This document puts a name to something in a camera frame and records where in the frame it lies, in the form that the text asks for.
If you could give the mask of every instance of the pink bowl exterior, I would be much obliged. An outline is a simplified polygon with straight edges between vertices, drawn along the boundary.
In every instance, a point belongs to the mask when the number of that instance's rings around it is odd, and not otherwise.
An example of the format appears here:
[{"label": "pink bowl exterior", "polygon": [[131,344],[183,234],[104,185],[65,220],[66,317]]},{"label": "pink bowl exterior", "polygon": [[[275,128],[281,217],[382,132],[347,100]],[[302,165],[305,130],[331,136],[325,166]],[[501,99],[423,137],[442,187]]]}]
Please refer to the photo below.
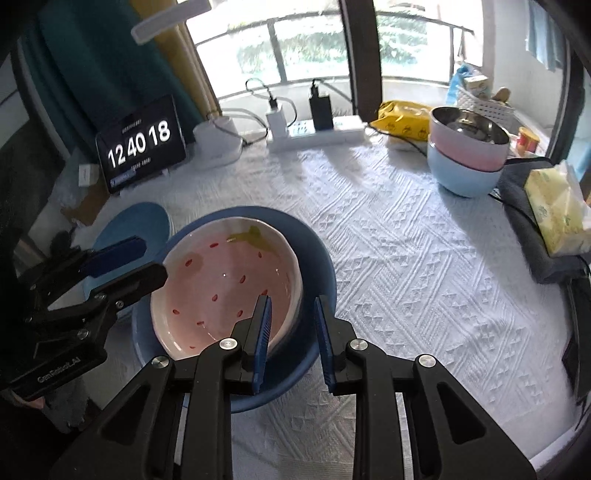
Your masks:
[{"label": "pink bowl exterior", "polygon": [[431,113],[431,142],[446,157],[480,171],[498,171],[509,155],[509,144],[481,142],[443,125]]}]

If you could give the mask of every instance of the blue bowl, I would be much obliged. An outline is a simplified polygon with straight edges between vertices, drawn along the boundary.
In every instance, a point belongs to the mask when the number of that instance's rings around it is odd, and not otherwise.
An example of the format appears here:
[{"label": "blue bowl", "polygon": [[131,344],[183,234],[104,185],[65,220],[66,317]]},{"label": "blue bowl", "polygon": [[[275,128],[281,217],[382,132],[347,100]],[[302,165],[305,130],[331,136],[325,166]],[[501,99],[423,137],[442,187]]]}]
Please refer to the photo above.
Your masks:
[{"label": "blue bowl", "polygon": [[[237,413],[260,407],[283,395],[312,366],[319,352],[314,325],[314,299],[318,295],[326,295],[334,311],[336,276],[330,255],[314,230],[287,213],[258,206],[220,210],[194,221],[169,240],[164,250],[156,256],[156,262],[162,263],[172,248],[188,233],[205,223],[232,216],[256,218],[279,230],[298,258],[304,287],[295,330],[267,362],[261,391],[254,397],[232,397],[232,413]],[[157,355],[166,355],[152,328],[150,296],[141,299],[134,307],[132,333],[135,351],[142,365]]]},{"label": "blue bowl", "polygon": [[431,141],[427,150],[427,163],[435,179],[450,192],[460,197],[482,197],[496,187],[503,167],[497,171],[482,171],[455,161],[441,153]]}]

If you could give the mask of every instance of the curtain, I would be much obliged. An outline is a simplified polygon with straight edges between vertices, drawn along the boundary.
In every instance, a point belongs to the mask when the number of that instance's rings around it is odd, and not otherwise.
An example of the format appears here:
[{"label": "curtain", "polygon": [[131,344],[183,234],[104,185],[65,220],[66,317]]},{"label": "curtain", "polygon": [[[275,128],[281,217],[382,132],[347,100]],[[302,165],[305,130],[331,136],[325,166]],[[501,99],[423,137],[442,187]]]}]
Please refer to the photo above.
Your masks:
[{"label": "curtain", "polygon": [[70,152],[96,159],[98,131],[169,93],[185,141],[194,141],[204,116],[156,43],[135,44],[140,20],[128,0],[51,0],[26,29],[31,77]]},{"label": "curtain", "polygon": [[[177,5],[177,0],[129,1],[142,19]],[[156,36],[154,41],[195,102],[195,105],[199,108],[201,115],[205,118],[208,112],[218,111],[217,97],[213,93],[203,64],[195,50],[195,44],[191,39],[187,25],[184,23],[178,24],[174,28],[170,28]]]},{"label": "curtain", "polygon": [[527,0],[529,26],[526,48],[547,70],[564,65],[564,37],[558,25],[535,0]]}]

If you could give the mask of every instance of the storage basket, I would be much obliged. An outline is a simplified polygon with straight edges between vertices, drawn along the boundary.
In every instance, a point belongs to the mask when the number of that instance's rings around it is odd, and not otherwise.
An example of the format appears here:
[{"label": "storage basket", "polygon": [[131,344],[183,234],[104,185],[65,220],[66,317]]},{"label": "storage basket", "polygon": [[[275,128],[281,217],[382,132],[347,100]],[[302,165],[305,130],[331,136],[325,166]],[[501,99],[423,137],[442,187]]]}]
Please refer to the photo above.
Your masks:
[{"label": "storage basket", "polygon": [[510,106],[492,100],[481,100],[461,86],[457,87],[457,107],[479,113],[508,131],[513,128],[514,110]]}]

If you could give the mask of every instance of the yellow package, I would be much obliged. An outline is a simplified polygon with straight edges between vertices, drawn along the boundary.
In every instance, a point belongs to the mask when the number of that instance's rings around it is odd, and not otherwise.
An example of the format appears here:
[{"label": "yellow package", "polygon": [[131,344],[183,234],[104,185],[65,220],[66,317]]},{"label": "yellow package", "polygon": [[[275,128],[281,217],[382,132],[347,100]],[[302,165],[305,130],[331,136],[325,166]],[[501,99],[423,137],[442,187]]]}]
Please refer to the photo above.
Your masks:
[{"label": "yellow package", "polygon": [[392,135],[426,142],[429,136],[429,113],[433,107],[420,103],[390,100],[378,109],[378,119],[371,125]]},{"label": "yellow package", "polygon": [[579,255],[591,249],[591,207],[572,167],[532,170],[524,186],[551,257]]}]

